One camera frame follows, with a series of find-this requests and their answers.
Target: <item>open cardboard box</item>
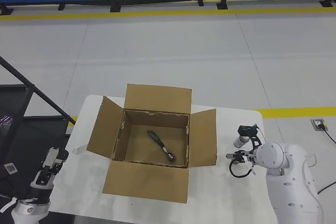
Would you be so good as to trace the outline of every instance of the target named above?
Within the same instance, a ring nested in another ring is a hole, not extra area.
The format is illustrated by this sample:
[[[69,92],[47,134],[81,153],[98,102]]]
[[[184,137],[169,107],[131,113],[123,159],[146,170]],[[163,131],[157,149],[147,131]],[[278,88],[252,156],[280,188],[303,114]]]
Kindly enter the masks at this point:
[[[192,90],[127,85],[124,108],[103,98],[87,150],[111,159],[103,193],[186,203],[189,167],[217,159],[216,110],[191,114]],[[171,162],[147,130],[176,159]]]

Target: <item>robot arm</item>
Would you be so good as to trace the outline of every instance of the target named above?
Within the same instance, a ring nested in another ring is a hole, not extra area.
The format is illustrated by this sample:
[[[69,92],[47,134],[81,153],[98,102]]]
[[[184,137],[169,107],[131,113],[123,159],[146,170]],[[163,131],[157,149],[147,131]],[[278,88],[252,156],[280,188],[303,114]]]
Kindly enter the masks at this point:
[[[41,169],[30,184],[26,199],[19,200],[11,212],[15,224],[38,224],[49,214],[53,181],[67,157],[68,152],[63,149],[51,148],[48,151]]]
[[[227,158],[267,168],[268,195],[278,223],[317,224],[321,205],[305,150],[294,144],[269,142],[258,146],[253,143],[253,147],[251,151],[227,154]]]

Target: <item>yellow floor line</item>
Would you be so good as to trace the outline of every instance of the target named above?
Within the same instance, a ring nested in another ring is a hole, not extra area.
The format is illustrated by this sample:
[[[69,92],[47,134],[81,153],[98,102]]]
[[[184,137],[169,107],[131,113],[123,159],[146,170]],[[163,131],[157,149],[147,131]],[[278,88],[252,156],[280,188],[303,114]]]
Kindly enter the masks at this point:
[[[24,20],[71,20],[83,18],[119,18],[142,16],[197,16],[197,15],[227,15],[227,14],[273,14],[273,13],[325,13],[336,12],[336,7],[324,8],[260,8],[235,10],[176,10],[176,11],[146,11],[146,12],[119,12],[119,13],[72,13],[46,15],[10,15],[0,16],[0,21]]]
[[[263,118],[301,118],[301,117],[321,117],[336,116],[336,106],[323,106],[319,108],[276,108],[276,109],[257,109]]]

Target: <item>power outlet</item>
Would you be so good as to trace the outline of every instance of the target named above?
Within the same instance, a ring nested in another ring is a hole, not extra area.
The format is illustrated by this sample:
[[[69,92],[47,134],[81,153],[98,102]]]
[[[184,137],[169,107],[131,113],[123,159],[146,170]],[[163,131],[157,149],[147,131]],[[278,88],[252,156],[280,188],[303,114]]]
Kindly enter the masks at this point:
[[[319,118],[319,119],[310,119],[312,126],[314,127],[314,130],[316,131],[321,131],[323,132],[324,130],[322,128],[319,128],[319,124],[322,124],[325,126],[325,130],[328,130],[327,126],[326,126],[326,122],[324,121],[324,119]]]

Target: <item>floor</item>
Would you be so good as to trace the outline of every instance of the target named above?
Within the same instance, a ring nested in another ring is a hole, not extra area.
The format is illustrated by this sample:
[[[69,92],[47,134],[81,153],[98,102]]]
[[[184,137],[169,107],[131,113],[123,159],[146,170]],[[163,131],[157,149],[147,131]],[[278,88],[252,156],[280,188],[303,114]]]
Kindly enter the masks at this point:
[[[197,105],[336,106],[336,13],[7,21],[0,55],[73,116],[87,95],[124,97],[127,83],[192,88]],[[9,83],[20,82],[0,67]],[[26,115],[54,114],[35,97]],[[336,116],[322,118],[336,140]],[[318,189],[336,180],[336,146],[310,117],[264,128],[269,141],[317,156]],[[320,200],[325,223],[336,223],[336,185]]]

